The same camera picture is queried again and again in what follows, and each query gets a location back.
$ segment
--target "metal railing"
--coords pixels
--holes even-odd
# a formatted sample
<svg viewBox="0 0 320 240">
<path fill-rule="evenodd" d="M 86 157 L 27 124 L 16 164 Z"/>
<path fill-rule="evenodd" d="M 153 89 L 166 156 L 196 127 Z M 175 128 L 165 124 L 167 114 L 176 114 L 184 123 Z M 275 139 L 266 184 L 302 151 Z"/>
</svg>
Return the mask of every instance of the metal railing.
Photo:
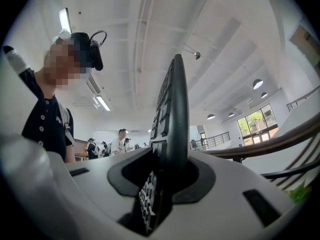
<svg viewBox="0 0 320 240">
<path fill-rule="evenodd" d="M 318 89 L 320 88 L 320 86 L 318 86 L 317 88 L 313 89 L 312 91 L 308 92 L 306 95 L 303 95 L 302 97 L 288 103 L 286 106 L 289 110 L 289 112 L 294 108 L 297 107 L 300 103 L 302 103 L 304 100 L 306 100 L 308 97 L 310 97 L 313 93 L 315 93 Z"/>
<path fill-rule="evenodd" d="M 197 141 L 192 140 L 190 142 L 190 149 L 193 151 L 206 151 L 227 141 L 230 141 L 229 132 L 224 132 L 210 138 L 203 138 Z"/>
</svg>

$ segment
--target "security camera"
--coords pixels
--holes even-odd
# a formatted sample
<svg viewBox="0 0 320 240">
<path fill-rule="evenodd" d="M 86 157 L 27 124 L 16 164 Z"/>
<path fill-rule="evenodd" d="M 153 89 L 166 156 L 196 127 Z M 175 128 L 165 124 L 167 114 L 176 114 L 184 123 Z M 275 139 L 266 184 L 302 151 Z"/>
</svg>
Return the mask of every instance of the security camera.
<svg viewBox="0 0 320 240">
<path fill-rule="evenodd" d="M 195 57 L 196 60 L 199 59 L 199 58 L 201 57 L 200 52 L 196 51 L 196 52 L 194 53 L 194 57 Z"/>
</svg>

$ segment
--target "man's neck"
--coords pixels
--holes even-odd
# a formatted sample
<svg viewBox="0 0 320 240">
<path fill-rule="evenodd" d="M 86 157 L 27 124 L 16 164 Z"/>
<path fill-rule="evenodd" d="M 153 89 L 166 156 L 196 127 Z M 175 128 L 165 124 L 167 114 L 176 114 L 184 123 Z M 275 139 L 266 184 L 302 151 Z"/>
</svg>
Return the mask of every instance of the man's neck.
<svg viewBox="0 0 320 240">
<path fill-rule="evenodd" d="M 45 99 L 52 99 L 56 92 L 56 87 L 47 83 L 44 70 L 41 69 L 34 73 L 35 81 L 43 92 Z"/>
</svg>

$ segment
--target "black headset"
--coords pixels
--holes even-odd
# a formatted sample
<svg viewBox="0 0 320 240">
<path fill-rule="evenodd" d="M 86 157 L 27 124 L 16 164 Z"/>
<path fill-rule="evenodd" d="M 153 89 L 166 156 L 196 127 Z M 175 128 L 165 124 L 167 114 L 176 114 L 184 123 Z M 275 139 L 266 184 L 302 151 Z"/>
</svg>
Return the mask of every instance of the black headset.
<svg viewBox="0 0 320 240">
<path fill-rule="evenodd" d="M 98 44 L 98 42 L 96 40 L 93 40 L 93 37 L 99 33 L 105 34 L 105 37 L 100 44 Z M 104 64 L 101 59 L 99 47 L 104 44 L 104 41 L 106 40 L 106 38 L 107 38 L 107 32 L 100 30 L 98 32 L 95 32 L 89 39 L 89 41 L 90 41 L 90 56 L 91 56 L 91 61 L 92 61 L 91 67 L 95 68 L 98 71 L 101 71 L 104 68 Z"/>
</svg>

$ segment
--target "black baseball jersey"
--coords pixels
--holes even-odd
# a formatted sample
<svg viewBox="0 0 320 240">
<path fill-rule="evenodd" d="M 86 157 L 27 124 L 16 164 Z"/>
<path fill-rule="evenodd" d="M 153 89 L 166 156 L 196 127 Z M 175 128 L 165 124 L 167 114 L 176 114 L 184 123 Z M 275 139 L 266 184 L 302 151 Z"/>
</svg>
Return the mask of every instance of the black baseball jersey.
<svg viewBox="0 0 320 240">
<path fill-rule="evenodd" d="M 28 86 L 30 91 L 38 98 L 26 124 L 22 135 L 37 142 L 47 151 L 60 154 L 63 161 L 66 158 L 66 146 L 72 145 L 66 137 L 62 117 L 59 110 L 59 103 L 56 96 L 47 99 L 41 88 L 38 86 L 34 72 L 28 68 L 19 74 L 22 81 Z M 74 120 L 69 109 L 69 126 L 72 137 L 74 136 Z"/>
</svg>

